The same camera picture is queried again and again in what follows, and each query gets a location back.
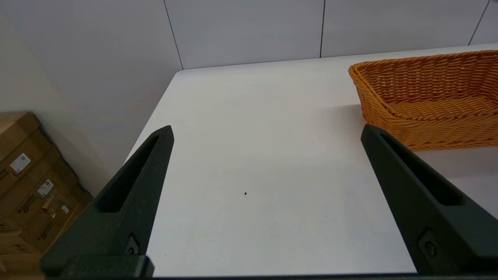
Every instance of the orange wicker basket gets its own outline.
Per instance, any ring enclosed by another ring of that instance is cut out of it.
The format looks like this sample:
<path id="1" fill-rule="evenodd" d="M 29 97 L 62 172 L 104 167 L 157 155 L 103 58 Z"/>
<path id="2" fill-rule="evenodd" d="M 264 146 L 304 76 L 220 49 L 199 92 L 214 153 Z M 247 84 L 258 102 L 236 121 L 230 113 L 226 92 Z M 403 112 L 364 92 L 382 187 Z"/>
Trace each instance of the orange wicker basket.
<path id="1" fill-rule="evenodd" d="M 363 118 L 411 150 L 498 145 L 498 50 L 349 68 Z"/>

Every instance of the panel seam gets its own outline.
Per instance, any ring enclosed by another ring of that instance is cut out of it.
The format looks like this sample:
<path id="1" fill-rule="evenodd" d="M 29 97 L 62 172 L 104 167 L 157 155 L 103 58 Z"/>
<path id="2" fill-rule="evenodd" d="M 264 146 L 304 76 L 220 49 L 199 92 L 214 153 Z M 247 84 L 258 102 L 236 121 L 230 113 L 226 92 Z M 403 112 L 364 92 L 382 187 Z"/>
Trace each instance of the panel seam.
<path id="1" fill-rule="evenodd" d="M 490 2 L 491 2 L 491 0 L 488 0 L 486 7 L 484 7 L 483 14 L 481 14 L 481 17 L 479 18 L 479 21 L 477 22 L 476 29 L 474 29 L 474 33 L 472 33 L 472 36 L 470 37 L 470 41 L 469 41 L 468 46 L 470 46 L 470 43 L 472 43 L 472 39 L 474 39 L 474 35 L 476 35 L 477 28 L 479 28 L 479 24 L 481 24 L 481 20 L 483 20 L 484 14 L 486 13 L 486 10 L 488 9 Z"/>
<path id="2" fill-rule="evenodd" d="M 180 59 L 180 66 L 182 67 L 182 70 L 184 70 L 182 57 L 180 56 L 180 50 L 178 50 L 178 44 L 176 43 L 175 32 L 173 31 L 173 25 L 171 25 L 171 19 L 168 13 L 168 7 L 166 6 L 166 0 L 163 0 L 162 2 L 164 3 L 164 9 L 166 9 L 166 16 L 168 17 L 169 21 L 169 28 L 171 28 L 171 34 L 173 34 L 173 41 L 175 41 L 176 52 L 178 53 L 178 59 Z"/>
<path id="3" fill-rule="evenodd" d="M 322 13 L 322 36 L 320 37 L 320 57 L 322 57 L 323 46 L 323 24 L 325 22 L 325 0 L 323 0 L 323 13 Z"/>

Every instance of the barcode sticker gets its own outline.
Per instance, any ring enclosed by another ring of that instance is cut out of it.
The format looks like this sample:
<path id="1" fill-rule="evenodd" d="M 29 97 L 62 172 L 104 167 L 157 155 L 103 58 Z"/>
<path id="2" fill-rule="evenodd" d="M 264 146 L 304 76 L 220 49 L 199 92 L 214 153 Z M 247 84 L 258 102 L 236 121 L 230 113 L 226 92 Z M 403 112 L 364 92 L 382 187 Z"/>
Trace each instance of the barcode sticker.
<path id="1" fill-rule="evenodd" d="M 54 186 L 54 184 L 49 180 L 47 179 L 39 188 L 38 188 L 38 193 L 42 196 L 42 197 L 45 197 L 45 195 L 47 195 L 50 190 L 52 189 L 52 187 Z"/>
<path id="2" fill-rule="evenodd" d="M 69 213 L 69 208 L 66 207 L 66 205 L 62 205 L 62 211 L 64 211 L 64 213 Z"/>
<path id="3" fill-rule="evenodd" d="M 10 164 L 10 166 L 17 174 L 19 174 L 30 162 L 31 160 L 29 159 L 29 157 L 22 153 Z"/>

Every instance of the white table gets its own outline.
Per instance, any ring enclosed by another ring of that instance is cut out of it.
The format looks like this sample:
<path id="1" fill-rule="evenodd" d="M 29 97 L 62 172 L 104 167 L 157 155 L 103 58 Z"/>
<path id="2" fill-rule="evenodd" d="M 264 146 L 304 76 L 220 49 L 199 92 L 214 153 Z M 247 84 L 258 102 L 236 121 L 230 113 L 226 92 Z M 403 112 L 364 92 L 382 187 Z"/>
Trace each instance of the white table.
<path id="1" fill-rule="evenodd" d="M 173 127 L 154 276 L 414 272 L 360 142 L 347 69 L 483 49 L 498 44 L 177 73 L 130 152 Z M 419 155 L 498 217 L 498 148 Z"/>

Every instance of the screw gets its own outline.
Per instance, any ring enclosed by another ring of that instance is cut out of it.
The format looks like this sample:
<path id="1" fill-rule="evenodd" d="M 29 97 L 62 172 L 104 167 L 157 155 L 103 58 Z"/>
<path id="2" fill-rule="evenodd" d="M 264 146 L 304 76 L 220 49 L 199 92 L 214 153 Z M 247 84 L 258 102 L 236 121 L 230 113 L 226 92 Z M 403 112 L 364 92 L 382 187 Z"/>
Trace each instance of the screw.
<path id="1" fill-rule="evenodd" d="M 425 243 L 425 251 L 429 254 L 429 256 L 435 256 L 436 255 L 436 246 L 434 243 L 427 241 Z"/>

